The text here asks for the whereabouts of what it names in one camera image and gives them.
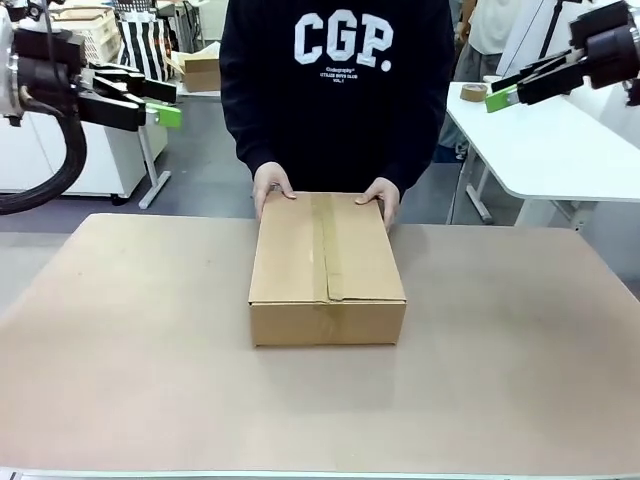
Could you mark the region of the person's left hand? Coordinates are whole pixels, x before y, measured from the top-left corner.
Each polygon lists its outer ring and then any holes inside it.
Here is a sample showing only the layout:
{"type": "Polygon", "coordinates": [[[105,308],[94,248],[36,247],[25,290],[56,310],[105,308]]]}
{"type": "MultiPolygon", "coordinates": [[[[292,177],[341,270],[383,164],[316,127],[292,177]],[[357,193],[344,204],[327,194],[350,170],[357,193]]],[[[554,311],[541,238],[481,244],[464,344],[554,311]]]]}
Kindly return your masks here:
{"type": "Polygon", "coordinates": [[[356,198],[355,203],[365,205],[373,201],[378,203],[385,229],[389,232],[400,207],[399,189],[390,180],[377,177],[365,192],[356,198]]]}

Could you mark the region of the person's right hand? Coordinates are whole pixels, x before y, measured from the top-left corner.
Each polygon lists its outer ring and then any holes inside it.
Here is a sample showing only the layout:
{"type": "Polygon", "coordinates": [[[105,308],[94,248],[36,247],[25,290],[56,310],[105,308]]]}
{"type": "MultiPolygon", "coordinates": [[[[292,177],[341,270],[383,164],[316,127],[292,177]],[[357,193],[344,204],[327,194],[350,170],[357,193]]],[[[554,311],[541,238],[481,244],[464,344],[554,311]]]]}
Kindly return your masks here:
{"type": "Polygon", "coordinates": [[[261,165],[254,175],[253,200],[258,221],[262,218],[269,193],[274,190],[279,191],[287,199],[296,199],[285,170],[276,162],[267,162],[261,165]]]}

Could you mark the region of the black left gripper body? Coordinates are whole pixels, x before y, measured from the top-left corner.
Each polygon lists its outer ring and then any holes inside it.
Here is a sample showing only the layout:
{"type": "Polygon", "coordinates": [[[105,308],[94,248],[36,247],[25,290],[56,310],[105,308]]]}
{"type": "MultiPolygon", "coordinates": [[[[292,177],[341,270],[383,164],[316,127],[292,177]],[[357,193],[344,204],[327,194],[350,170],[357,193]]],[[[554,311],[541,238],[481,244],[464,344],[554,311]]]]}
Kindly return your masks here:
{"type": "Polygon", "coordinates": [[[8,115],[59,112],[96,118],[96,93],[83,84],[85,39],[71,31],[8,29],[8,115]]]}

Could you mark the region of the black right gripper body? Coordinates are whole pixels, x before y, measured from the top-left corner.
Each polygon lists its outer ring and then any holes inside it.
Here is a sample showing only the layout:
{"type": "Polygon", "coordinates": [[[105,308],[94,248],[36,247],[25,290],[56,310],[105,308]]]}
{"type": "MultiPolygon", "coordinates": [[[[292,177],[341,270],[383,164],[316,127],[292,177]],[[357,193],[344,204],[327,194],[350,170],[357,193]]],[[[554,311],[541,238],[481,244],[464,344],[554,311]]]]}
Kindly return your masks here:
{"type": "Polygon", "coordinates": [[[582,52],[584,75],[594,89],[632,81],[639,74],[639,9],[615,1],[579,15],[570,45],[582,52]]]}

